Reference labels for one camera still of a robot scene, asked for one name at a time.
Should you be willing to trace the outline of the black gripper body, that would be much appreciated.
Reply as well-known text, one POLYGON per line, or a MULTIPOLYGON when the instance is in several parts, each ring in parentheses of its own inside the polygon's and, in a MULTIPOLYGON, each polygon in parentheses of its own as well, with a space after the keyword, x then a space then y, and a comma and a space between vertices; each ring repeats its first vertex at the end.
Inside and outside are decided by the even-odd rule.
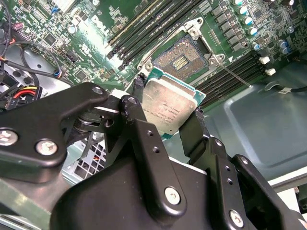
MULTIPOLYGON (((188 206, 172 230, 222 230, 219 206, 209 197, 204 171, 171 159, 188 206)), ((118 161, 71 187, 51 215, 53 230, 162 230, 147 212, 132 158, 118 161)))

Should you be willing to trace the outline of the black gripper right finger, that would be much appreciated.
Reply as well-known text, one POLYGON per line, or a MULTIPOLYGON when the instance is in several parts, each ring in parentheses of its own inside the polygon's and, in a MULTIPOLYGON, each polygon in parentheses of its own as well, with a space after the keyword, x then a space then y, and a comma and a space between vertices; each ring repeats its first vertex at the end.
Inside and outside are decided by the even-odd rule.
POLYGON ((230 157, 222 141, 210 136, 197 108, 179 129, 189 164, 206 171, 210 221, 217 230, 305 230, 301 214, 291 210, 254 164, 230 157))

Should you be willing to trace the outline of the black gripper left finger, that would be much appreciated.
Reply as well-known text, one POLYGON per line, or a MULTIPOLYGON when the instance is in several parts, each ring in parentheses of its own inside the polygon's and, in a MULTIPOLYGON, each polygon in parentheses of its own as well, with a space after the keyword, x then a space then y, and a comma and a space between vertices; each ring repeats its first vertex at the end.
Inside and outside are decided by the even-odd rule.
MULTIPOLYGON (((1 114, 1 130, 17 135, 14 143, 0 146, 1 175, 24 182, 50 181, 67 157, 63 121, 74 121, 107 99, 104 89, 86 82, 1 114)), ((148 215, 162 226, 171 226, 186 213, 186 198, 172 163, 157 128, 146 121, 140 101, 124 95, 116 106, 119 121, 103 129, 116 139, 111 151, 116 159, 68 191, 52 212, 52 227, 100 225, 98 213, 106 208, 105 200, 95 195, 90 204, 90 192, 100 185, 107 188, 103 175, 120 170, 117 158, 126 156, 135 161, 148 215)))

